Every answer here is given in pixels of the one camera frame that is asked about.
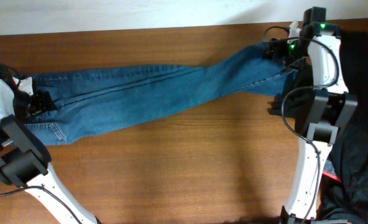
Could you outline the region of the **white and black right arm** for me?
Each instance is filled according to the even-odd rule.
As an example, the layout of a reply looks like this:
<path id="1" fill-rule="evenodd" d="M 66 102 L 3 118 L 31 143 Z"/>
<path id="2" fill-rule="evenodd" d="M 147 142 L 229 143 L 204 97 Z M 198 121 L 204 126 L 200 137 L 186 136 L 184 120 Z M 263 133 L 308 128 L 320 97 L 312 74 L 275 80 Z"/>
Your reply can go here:
<path id="1" fill-rule="evenodd" d="M 291 87 L 280 106 L 281 117 L 289 97 L 309 90 L 294 127 L 299 153 L 289 198 L 282 207 L 280 223 L 316 223 L 316 199 L 328 156 L 351 119 L 357 98 L 349 94 L 341 71 L 339 26 L 326 21 L 326 9 L 311 7 L 304 12 L 303 25 L 294 21 L 287 27 L 286 39 L 267 42 L 265 58 L 278 60 L 288 68 L 300 70 L 311 61 L 310 86 Z"/>

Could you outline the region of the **blue denim jeans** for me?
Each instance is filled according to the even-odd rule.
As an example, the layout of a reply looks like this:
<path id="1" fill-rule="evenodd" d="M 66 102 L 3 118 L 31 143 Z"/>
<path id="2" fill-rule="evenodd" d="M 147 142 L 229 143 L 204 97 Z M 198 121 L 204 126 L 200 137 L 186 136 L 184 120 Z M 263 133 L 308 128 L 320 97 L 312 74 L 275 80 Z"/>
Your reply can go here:
<path id="1" fill-rule="evenodd" d="M 207 67 L 142 65 L 34 75 L 54 109 L 25 121 L 46 146 L 164 118 L 240 91 L 277 96 L 295 78 L 248 46 Z"/>

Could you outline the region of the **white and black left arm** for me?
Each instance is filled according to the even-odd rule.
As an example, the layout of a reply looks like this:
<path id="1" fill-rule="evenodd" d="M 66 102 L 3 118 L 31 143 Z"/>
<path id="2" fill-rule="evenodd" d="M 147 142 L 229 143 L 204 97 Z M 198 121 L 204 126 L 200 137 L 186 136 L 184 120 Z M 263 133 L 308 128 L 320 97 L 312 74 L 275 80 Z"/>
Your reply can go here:
<path id="1" fill-rule="evenodd" d="M 16 186 L 11 194 L 33 196 L 59 223 L 99 223 L 63 185 L 49 151 L 23 124 L 54 107 L 35 80 L 0 63 L 0 181 Z"/>

